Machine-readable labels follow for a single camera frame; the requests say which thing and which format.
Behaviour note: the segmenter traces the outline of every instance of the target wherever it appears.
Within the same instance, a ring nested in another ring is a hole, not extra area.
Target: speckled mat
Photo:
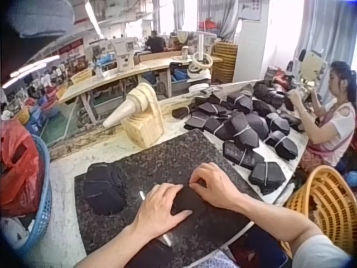
[[[193,169],[202,162],[215,162],[241,192],[261,200],[203,133],[193,130],[112,163],[120,165],[126,174],[123,181],[128,205],[119,214],[94,214],[83,198],[85,174],[75,178],[77,218],[86,252],[91,253],[104,245],[133,221],[142,201],[139,191],[147,194],[155,184],[163,182],[187,184]],[[236,235],[249,221],[241,214],[206,204],[206,210],[199,218],[186,220],[168,234],[175,256],[168,267],[183,267],[206,256]]]

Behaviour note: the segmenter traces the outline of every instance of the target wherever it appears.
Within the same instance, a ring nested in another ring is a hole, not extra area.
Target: person's right hand
[[[206,182],[206,188],[197,183],[200,179]],[[211,205],[230,210],[234,210],[243,195],[227,174],[213,162],[203,163],[194,170],[190,187]]]

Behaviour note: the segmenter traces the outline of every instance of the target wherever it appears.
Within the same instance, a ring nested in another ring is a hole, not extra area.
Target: white work table
[[[217,57],[212,57],[213,62],[220,62],[222,59]],[[134,68],[119,72],[118,69],[105,71],[103,73],[103,77],[93,76],[89,79],[83,80],[77,84],[70,86],[67,91],[62,95],[59,99],[59,103],[64,103],[71,99],[74,99],[80,96],[81,101],[83,102],[84,108],[86,109],[88,116],[93,124],[96,124],[97,119],[95,118],[95,112],[93,112],[93,105],[91,105],[89,101],[89,97],[87,93],[91,90],[101,87],[106,84],[110,84],[112,82],[130,77],[130,76],[138,76],[138,81],[142,81],[141,74],[146,73],[148,71],[157,71],[166,69],[166,71],[160,73],[160,80],[162,80],[165,84],[167,90],[167,96],[169,98],[172,97],[172,86],[171,86],[171,74],[170,74],[170,63],[182,63],[183,65],[189,65],[192,62],[191,59],[188,60],[178,60],[178,57],[170,57],[170,58],[161,58],[154,60],[147,60],[138,65],[135,65]]]
[[[236,83],[231,85],[223,85],[223,90],[232,92],[240,89],[247,83]],[[183,96],[165,99],[161,101],[161,106],[169,106],[184,99],[192,97],[194,93],[185,94]],[[159,144],[174,137],[187,132],[184,129],[185,121],[177,120],[170,115],[164,117],[165,132],[156,142]],[[208,132],[204,135],[222,152],[223,141],[213,136]],[[298,147],[298,158],[293,161],[285,161],[278,157],[273,148],[260,142],[260,147],[254,149],[261,154],[266,161],[275,161],[282,168],[286,181],[276,191],[262,195],[257,186],[252,185],[252,188],[260,195],[260,197],[269,204],[273,204],[278,196],[283,192],[285,186],[290,181],[296,167],[301,159],[301,156],[307,145],[307,137],[291,129],[289,138]],[[143,150],[135,144],[131,143],[124,131],[115,134],[115,137],[101,140],[99,143],[90,147],[84,148],[62,159],[55,160],[50,165],[50,180],[52,185],[52,215],[50,224],[43,240],[35,247],[29,255],[29,260],[36,264],[54,265],[55,267],[73,267],[78,261],[86,256],[84,246],[79,232],[79,226],[76,216],[75,196],[74,196],[74,177],[83,174],[87,171],[89,165],[96,162],[113,162],[123,157],[135,154]],[[249,170],[238,165],[232,165],[240,175],[248,181]],[[254,223],[250,222],[243,230],[232,237],[225,244],[228,245],[243,235]],[[209,258],[214,254],[197,260],[192,265]]]

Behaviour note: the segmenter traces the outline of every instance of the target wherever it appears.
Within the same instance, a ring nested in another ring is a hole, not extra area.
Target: plastic bag
[[[44,165],[30,133],[17,119],[1,122],[1,212],[13,217],[37,211]]]

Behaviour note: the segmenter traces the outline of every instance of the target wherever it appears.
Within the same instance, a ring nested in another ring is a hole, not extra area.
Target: gray curtain
[[[153,30],[160,33],[160,0],[152,0],[154,12],[152,14]]]
[[[218,24],[218,36],[233,41],[238,24],[238,0],[197,0],[197,21],[208,18]]]
[[[185,19],[185,0],[173,0],[173,20],[175,30],[182,30]]]
[[[300,39],[295,51],[322,52],[334,60],[352,63],[357,37],[357,3],[345,1],[305,0]],[[328,73],[322,78],[319,93],[324,103],[332,96],[328,90]]]

